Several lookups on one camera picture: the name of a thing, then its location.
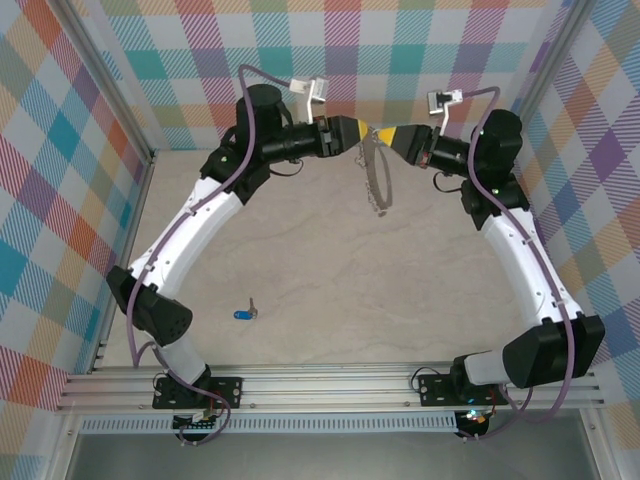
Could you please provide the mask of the numbered metal key ring holder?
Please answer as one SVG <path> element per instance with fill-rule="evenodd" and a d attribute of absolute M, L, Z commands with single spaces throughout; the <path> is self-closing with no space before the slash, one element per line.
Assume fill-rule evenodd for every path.
<path fill-rule="evenodd" d="M 386 193 L 382 192 L 381 182 L 377 172 L 377 161 L 381 161 L 384 173 L 384 186 Z M 367 135 L 359 144 L 359 152 L 355 158 L 355 164 L 365 173 L 365 187 L 368 202 L 374 213 L 384 217 L 393 205 L 393 188 L 389 163 L 380 142 L 371 134 Z"/>

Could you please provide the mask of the black electronics board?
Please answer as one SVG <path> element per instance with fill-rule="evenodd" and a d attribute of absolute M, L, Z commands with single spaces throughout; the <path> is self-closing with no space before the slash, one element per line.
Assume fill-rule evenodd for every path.
<path fill-rule="evenodd" d="M 222 425 L 223 422 L 219 414 L 177 414 L 173 416 L 171 428 L 176 432 L 183 429 L 211 433 L 220 430 Z"/>
<path fill-rule="evenodd" d="M 460 438 L 484 436 L 489 430 L 491 417 L 492 413 L 490 411 L 475 409 L 456 411 L 456 435 Z"/>

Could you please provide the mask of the aluminium frame post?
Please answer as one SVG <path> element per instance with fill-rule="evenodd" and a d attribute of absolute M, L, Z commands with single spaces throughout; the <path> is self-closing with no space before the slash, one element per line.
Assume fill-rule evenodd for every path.
<path fill-rule="evenodd" d="M 536 109 L 558 74 L 598 0 L 545 0 L 529 45 L 504 95 L 525 135 Z"/>
<path fill-rule="evenodd" d="M 85 29 L 81 17 L 76 12 L 71 0 L 47 0 L 47 2 L 69 35 L 72 44 L 77 49 L 96 85 L 104 94 L 107 103 L 121 123 L 134 149 L 147 164 L 151 164 L 154 158 L 154 149 L 150 147 L 144 137 L 102 54 Z"/>

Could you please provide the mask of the aluminium side rail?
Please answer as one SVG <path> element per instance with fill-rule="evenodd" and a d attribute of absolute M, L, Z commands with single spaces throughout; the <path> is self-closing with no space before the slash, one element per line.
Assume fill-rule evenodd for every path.
<path fill-rule="evenodd" d="M 129 227 L 123 245 L 123 251 L 118 261 L 116 262 L 117 265 L 122 266 L 129 264 L 134 242 L 139 229 L 139 223 L 143 214 L 145 202 L 151 185 L 155 164 L 159 154 L 159 149 L 152 150 L 150 153 L 150 158 L 145 163 L 139 195 L 135 203 L 135 209 L 133 210 L 133 213 L 130 217 Z M 105 312 L 98 322 L 97 336 L 92 343 L 92 350 L 86 362 L 86 374 L 91 374 L 94 371 L 97 362 L 101 359 L 101 354 L 99 353 L 99 351 L 107 344 L 111 326 L 118 307 L 117 302 L 110 290 L 107 290 L 107 293 L 109 294 L 109 296 L 107 298 Z"/>

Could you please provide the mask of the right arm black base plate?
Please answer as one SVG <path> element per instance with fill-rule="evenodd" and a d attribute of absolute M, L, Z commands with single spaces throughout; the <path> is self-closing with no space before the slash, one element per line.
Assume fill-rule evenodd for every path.
<path fill-rule="evenodd" d="M 435 406 L 503 406 L 507 400 L 497 385 L 467 384 L 459 387 L 450 375 L 418 376 L 420 404 Z"/>

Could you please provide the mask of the aluminium cross rail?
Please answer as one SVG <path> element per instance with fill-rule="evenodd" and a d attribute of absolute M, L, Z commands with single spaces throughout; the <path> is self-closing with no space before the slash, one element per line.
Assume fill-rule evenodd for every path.
<path fill-rule="evenodd" d="M 400 412 L 421 409 L 409 386 L 415 364 L 215 366 L 220 376 L 241 377 L 239 413 Z M 59 414 L 152 412 L 157 367 L 104 367 L 69 377 Z"/>

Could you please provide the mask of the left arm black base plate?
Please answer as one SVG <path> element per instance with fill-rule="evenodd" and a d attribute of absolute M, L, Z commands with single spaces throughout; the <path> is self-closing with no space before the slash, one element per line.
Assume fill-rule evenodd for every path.
<path fill-rule="evenodd" d="M 232 409 L 240 407 L 243 379 L 241 377 L 212 377 L 197 384 L 200 390 L 223 398 Z M 221 400 L 213 399 L 179 384 L 170 376 L 153 381 L 153 409 L 221 409 Z"/>

